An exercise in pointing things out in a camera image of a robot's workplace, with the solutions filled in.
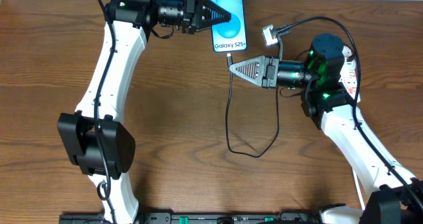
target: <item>wooden table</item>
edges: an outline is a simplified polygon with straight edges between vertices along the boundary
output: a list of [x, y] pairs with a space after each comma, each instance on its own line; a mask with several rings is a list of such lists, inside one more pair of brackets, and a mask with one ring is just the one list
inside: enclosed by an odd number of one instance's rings
[[[352, 33], [362, 61], [360, 108], [392, 154], [423, 177], [423, 13], [421, 2], [246, 0], [249, 48], [239, 61], [276, 55], [263, 26], [333, 17]], [[85, 93], [102, 46], [96, 0], [3, 0], [0, 5], [0, 223], [57, 223], [96, 213], [95, 187], [69, 162], [56, 124]], [[166, 28], [160, 29], [164, 34]], [[312, 22], [284, 38], [293, 59], [314, 36], [343, 32]], [[350, 165], [306, 118], [297, 98], [280, 98], [280, 134], [261, 159], [228, 152], [225, 55], [208, 31], [151, 37], [126, 101], [125, 127], [137, 149], [130, 174], [143, 209], [277, 212], [338, 202], [358, 207]], [[274, 90], [235, 79], [234, 149], [265, 148], [276, 129]]]

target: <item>wire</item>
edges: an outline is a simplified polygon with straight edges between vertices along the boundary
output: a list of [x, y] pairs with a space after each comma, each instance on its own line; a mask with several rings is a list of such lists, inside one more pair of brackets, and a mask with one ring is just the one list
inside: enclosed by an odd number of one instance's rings
[[279, 90], [279, 94], [280, 94], [280, 96], [282, 96], [282, 97], [284, 97], [284, 98], [292, 98], [292, 97], [295, 97], [295, 96], [299, 96], [299, 95], [301, 95], [301, 93], [295, 93], [295, 94], [293, 94], [293, 95], [286, 96], [286, 95], [284, 95], [284, 94], [282, 93], [282, 90], [287, 89], [287, 88], [288, 88], [288, 87], [282, 87], [282, 89], [280, 89], [280, 90]]
[[279, 214], [278, 214], [278, 220], [282, 220], [281, 215], [282, 215], [283, 212], [284, 212], [283, 210], [281, 210], [281, 212], [279, 212]]
[[357, 174], [356, 174], [356, 171], [354, 171], [354, 169], [352, 169], [352, 176], [354, 178], [354, 184], [356, 184], [356, 190], [357, 190], [358, 200], [360, 201], [360, 205], [362, 207], [362, 210], [364, 210], [365, 209], [365, 205], [364, 205], [364, 201], [363, 201], [362, 190], [360, 189], [360, 185], [358, 184]]
[[157, 38], [160, 38], [160, 39], [169, 39], [169, 38], [171, 38], [173, 36], [173, 32], [174, 32], [173, 26], [172, 25], [169, 25], [169, 27], [172, 28], [172, 32], [170, 34], [167, 34], [166, 36], [159, 36], [159, 34], [154, 29], [151, 29], [151, 32]]
[[[232, 64], [232, 56], [231, 54], [227, 54], [227, 65], [228, 67]], [[229, 96], [227, 99], [227, 105], [226, 105], [226, 113], [225, 113], [225, 127], [226, 127], [226, 142], [227, 142], [227, 148], [230, 152], [234, 153], [234, 154], [239, 154], [239, 155], [246, 155], [246, 156], [250, 156], [252, 158], [260, 158], [262, 155], [265, 154], [265, 152], [267, 152], [267, 150], [269, 150], [269, 148], [273, 145], [273, 143], [275, 142], [276, 138], [278, 138], [279, 135], [279, 100], [278, 100], [278, 89], [279, 87], [276, 87], [276, 121], [278, 124], [278, 128], [276, 130], [276, 134], [272, 140], [272, 142], [270, 142], [269, 146], [267, 146], [267, 148], [265, 148], [265, 150], [263, 150], [263, 152], [261, 152], [259, 155], [251, 155], [248, 153], [244, 153], [244, 152], [239, 152], [239, 151], [234, 151], [231, 148], [231, 145], [229, 144], [229, 128], [227, 125], [227, 118], [229, 115], [229, 107], [231, 105], [231, 98], [232, 98], [232, 82], [233, 82], [233, 74], [232, 72], [230, 73], [230, 80], [229, 80]]]
[[305, 52], [308, 52], [310, 49], [303, 50], [298, 56], [295, 58], [295, 60], [298, 60]]
[[230, 223], [233, 223], [233, 220], [232, 220], [231, 218], [224, 217], [224, 218], [218, 219], [218, 221], [216, 222], [216, 224], [222, 224], [222, 223], [224, 223], [225, 221], [228, 221], [228, 222], [230, 222]]
[[370, 141], [370, 139], [367, 137], [364, 130], [362, 129], [361, 123], [358, 121], [358, 118], [357, 118], [357, 102], [358, 102], [358, 95], [359, 95], [359, 92], [360, 92], [360, 80], [361, 80], [362, 71], [361, 71], [361, 67], [360, 67], [360, 58], [358, 56], [356, 44], [354, 43], [354, 40], [352, 39], [352, 36], [349, 33], [349, 31], [346, 29], [346, 27], [344, 25], [342, 25], [340, 22], [338, 22], [337, 20], [334, 20], [334, 19], [331, 19], [331, 18], [328, 18], [328, 17], [311, 17], [309, 19], [301, 20], [299, 22], [295, 22], [295, 23], [289, 24], [287, 26], [282, 26], [282, 27], [278, 28], [277, 30], [278, 30], [278, 33], [281, 33], [281, 32], [284, 32], [284, 31], [287, 31], [287, 30], [293, 28], [294, 26], [298, 26], [300, 24], [303, 24], [305, 22], [309, 22], [309, 21], [312, 21], [312, 20], [326, 20], [326, 21], [329, 21], [329, 22], [333, 22], [334, 24], [341, 27], [341, 29], [343, 29], [343, 31], [347, 35], [348, 39], [350, 40], [351, 46], [352, 46], [353, 51], [354, 51], [354, 55], [356, 57], [356, 65], [357, 65], [357, 89], [356, 89], [356, 95], [354, 97], [354, 101], [353, 101], [353, 104], [352, 104], [352, 117], [353, 117], [354, 123], [356, 125], [356, 128], [358, 129], [358, 131], [362, 135], [363, 139], [367, 142], [367, 144], [373, 150], [373, 152], [375, 152], [375, 154], [379, 157], [379, 159], [383, 162], [383, 164], [388, 168], [388, 173], [392, 173], [395, 176], [395, 178], [397, 178], [398, 181], [401, 184], [403, 184], [404, 189], [408, 192], [408, 194], [410, 194], [411, 198], [415, 201], [415, 204], [418, 206], [420, 211], [423, 212], [422, 201], [418, 198], [416, 193], [410, 188], [410, 186], [402, 178], [402, 176], [395, 170], [395, 166], [391, 165], [389, 163], [389, 161], [380, 153], [380, 151]]
[[[115, 217], [115, 213], [114, 213], [114, 209], [110, 203], [110, 192], [111, 192], [111, 179], [110, 179], [110, 173], [108, 170], [108, 165], [107, 165], [107, 158], [106, 158], [106, 154], [104, 152], [104, 147], [101, 141], [101, 136], [100, 136], [100, 124], [99, 124], [99, 118], [98, 118], [98, 104], [99, 104], [99, 99], [101, 96], [101, 90], [104, 84], [104, 80], [106, 79], [107, 76], [107, 72], [108, 72], [108, 68], [110, 67], [110, 64], [112, 63], [112, 59], [113, 59], [113, 55], [114, 52], [116, 51], [116, 35], [114, 34], [114, 29], [113, 29], [113, 25], [112, 22], [110, 21], [108, 14], [106, 13], [106, 9], [104, 8], [104, 4], [101, 0], [97, 0], [98, 4], [100, 5], [100, 8], [103, 12], [103, 15], [106, 19], [107, 25], [109, 27], [110, 30], [110, 35], [112, 37], [112, 47], [110, 49], [110, 54], [108, 56], [107, 59], [107, 63], [106, 66], [104, 67], [104, 71], [103, 74], [101, 76], [100, 82], [98, 83], [98, 88], [97, 88], [97, 92], [94, 98], [94, 131], [95, 131], [95, 137], [96, 137], [96, 141], [98, 144], [98, 150], [100, 151], [100, 155], [101, 155], [101, 159], [103, 161], [103, 165], [104, 165], [104, 173], [106, 175], [106, 182], [102, 181], [100, 182], [100, 184], [98, 184], [97, 186], [97, 194], [99, 196], [99, 198], [102, 201], [107, 201], [107, 204], [110, 208], [110, 212], [112, 214], [112, 220], [113, 223], [116, 223], [116, 217]], [[101, 192], [100, 192], [100, 187], [104, 190], [104, 196], [102, 196]]]

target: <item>smartphone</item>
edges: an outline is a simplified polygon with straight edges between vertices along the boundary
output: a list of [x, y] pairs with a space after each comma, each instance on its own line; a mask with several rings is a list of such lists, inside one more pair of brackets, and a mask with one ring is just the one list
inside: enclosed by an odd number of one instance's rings
[[243, 0], [211, 0], [231, 13], [231, 20], [211, 27], [215, 52], [241, 51], [247, 48]]

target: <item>white robotic arm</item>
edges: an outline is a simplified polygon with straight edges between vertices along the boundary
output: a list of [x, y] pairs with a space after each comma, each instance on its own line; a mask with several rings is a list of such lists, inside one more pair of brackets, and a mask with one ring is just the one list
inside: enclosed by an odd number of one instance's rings
[[[110, 115], [113, 121], [123, 124], [126, 95], [136, 63], [147, 45], [147, 39], [144, 29], [135, 28], [132, 23], [114, 21], [113, 27], [116, 35], [116, 51], [102, 87], [98, 113], [100, 118]], [[106, 25], [103, 47], [93, 78], [82, 101], [75, 109], [76, 112], [82, 111], [84, 117], [94, 117], [93, 101], [110, 54], [111, 44], [112, 37]], [[89, 178], [96, 187], [102, 181], [106, 182], [106, 176], [101, 174], [89, 175]], [[114, 208], [117, 223], [133, 223], [139, 204], [132, 192], [129, 174], [122, 173], [118, 180], [111, 179], [111, 182], [110, 202]], [[107, 201], [102, 202], [105, 210], [104, 218], [112, 221]]]
[[[377, 150], [395, 167], [395, 170], [402, 178], [411, 184], [411, 178], [415, 178], [415, 176], [386, 150], [382, 142], [364, 121], [359, 108], [357, 108], [357, 117], [362, 123], [362, 129], [377, 147]], [[338, 106], [333, 108], [332, 112], [325, 112], [322, 119], [322, 130], [339, 147], [354, 171], [356, 171], [367, 197], [370, 197], [372, 192], [378, 191], [379, 187], [384, 184], [391, 188], [402, 186], [397, 178], [389, 174], [388, 168], [355, 128], [351, 105]]]
[[[98, 116], [111, 115], [114, 121], [124, 123], [126, 95], [130, 87], [136, 63], [147, 45], [144, 29], [133, 27], [132, 23], [114, 21], [116, 51], [110, 64], [100, 96]], [[104, 27], [104, 42], [101, 54], [91, 79], [88, 90], [75, 111], [82, 111], [82, 116], [94, 117], [94, 98], [100, 78], [110, 54], [112, 37], [108, 26]]]

